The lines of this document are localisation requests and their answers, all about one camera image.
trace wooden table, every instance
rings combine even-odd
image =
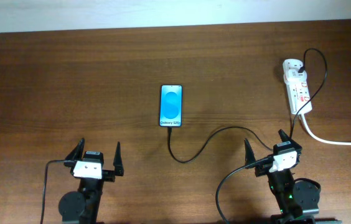
[[[243,138],[256,157],[269,154],[249,133],[213,138],[191,164],[172,160],[158,126],[162,84],[184,87],[183,127],[173,130],[180,159],[193,156],[215,129],[242,125],[268,145],[289,132],[282,62],[304,50],[325,53],[329,78],[307,115],[318,136],[351,141],[351,21],[282,22],[146,29],[0,34],[0,223],[38,223],[44,166],[80,138],[112,169],[121,142],[125,176],[104,185],[105,223],[215,223],[215,190],[243,165]],[[307,56],[311,93],[324,77]],[[351,147],[322,144],[296,125],[303,146],[295,177],[322,184],[319,218],[351,223]],[[49,170],[45,223],[60,223],[58,202],[78,180]],[[249,220],[279,213],[267,178],[244,170],[220,193],[224,214]]]

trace power strip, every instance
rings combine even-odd
[[[283,79],[288,90],[290,111],[296,114],[299,109],[310,100],[307,85],[307,72],[299,73],[302,62],[298,59],[287,59],[283,62]],[[299,114],[305,114],[312,110],[309,102]]]

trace black cable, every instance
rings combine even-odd
[[[177,162],[179,163],[182,163],[182,164],[186,164],[186,163],[189,163],[189,162],[192,162],[193,160],[195,160],[199,154],[205,149],[206,145],[208,144],[208,142],[212,139],[212,137],[214,137],[214,135],[216,135],[217,133],[221,132],[221,131],[224,131],[224,130],[227,130],[227,129],[231,129],[231,128],[238,128],[238,129],[244,129],[244,130],[247,130],[249,131],[250,133],[252,133],[256,138],[257,140],[265,147],[267,148],[268,150],[272,151],[272,149],[270,147],[268,147],[266,144],[264,144],[262,142],[262,140],[257,136],[256,133],[254,133],[252,130],[248,129],[248,128],[245,128],[245,127],[242,127],[242,126],[229,126],[229,127],[226,127],[226,128],[222,128],[222,129],[219,129],[217,131],[215,131],[212,135],[210,135],[210,137],[208,137],[208,139],[206,140],[205,144],[203,144],[202,148],[199,150],[198,153],[196,153],[196,155],[194,157],[192,157],[191,159],[189,160],[186,160],[186,161],[181,161],[179,159],[177,159],[174,155],[173,155],[173,152],[171,151],[171,147],[170,147],[170,140],[171,140],[171,132],[172,132],[172,128],[168,128],[167,129],[167,132],[168,132],[168,136],[167,136],[167,147],[169,148],[169,152],[170,152],[170,156]]]
[[[297,116],[299,116],[300,111],[303,109],[303,107],[305,107],[309,102],[311,102],[312,99],[314,99],[314,97],[318,94],[319,90],[321,90],[321,88],[324,86],[326,78],[327,78],[327,62],[326,62],[326,58],[325,55],[318,49],[315,48],[309,48],[304,52],[304,58],[303,58],[303,63],[302,63],[302,67],[299,69],[299,73],[302,73],[305,69],[306,69],[306,54],[309,50],[315,50],[316,52],[318,52],[321,56],[322,59],[324,59],[324,64],[325,64],[325,77],[324,77],[324,81],[322,81],[321,85],[319,86],[318,90],[313,94],[313,96],[307,101],[307,103],[305,103],[296,113],[296,115],[294,116],[293,122],[292,122],[292,126],[290,129],[290,135],[289,137],[292,138],[293,135],[293,129],[294,129],[294,123],[296,122],[296,118]]]
[[[243,169],[246,169],[246,168],[249,168],[249,167],[254,167],[254,166],[257,166],[258,164],[266,161],[270,159],[269,157],[265,157],[265,158],[262,158],[260,160],[257,160],[256,162],[252,163],[252,164],[248,164],[248,165],[245,165],[245,166],[242,166],[242,167],[239,167],[237,168],[236,170],[230,172],[227,176],[224,177],[223,180],[221,180],[220,184],[218,185],[217,187],[217,190],[215,192],[215,204],[217,206],[217,210],[219,212],[219,214],[221,215],[221,218],[225,221],[225,223],[229,224],[229,221],[227,220],[227,218],[225,218],[225,215],[223,214],[223,212],[221,211],[221,208],[220,208],[220,202],[218,201],[218,195],[220,193],[220,189],[221,189],[221,186],[224,184],[224,182],[230,178],[233,174],[243,170]]]
[[[49,161],[47,165],[45,165],[45,173],[44,173],[44,187],[43,187],[43,202],[42,202],[42,209],[41,209],[41,219],[40,219],[40,224],[43,224],[43,219],[44,219],[44,208],[45,208],[45,189],[47,187],[47,176],[48,176],[48,171],[49,171],[49,165],[51,163],[58,163],[58,162],[73,162],[73,161],[67,161],[67,160],[53,160]]]

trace phone screen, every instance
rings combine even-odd
[[[161,113],[159,124],[162,127],[181,126],[182,86],[163,85],[161,91]]]

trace white power strip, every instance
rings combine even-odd
[[[297,59],[287,59],[283,62],[283,79],[288,90],[290,111],[296,114],[299,109],[310,100],[307,85],[307,72],[299,73],[302,62]],[[309,102],[299,114],[305,114],[312,110],[311,102]]]

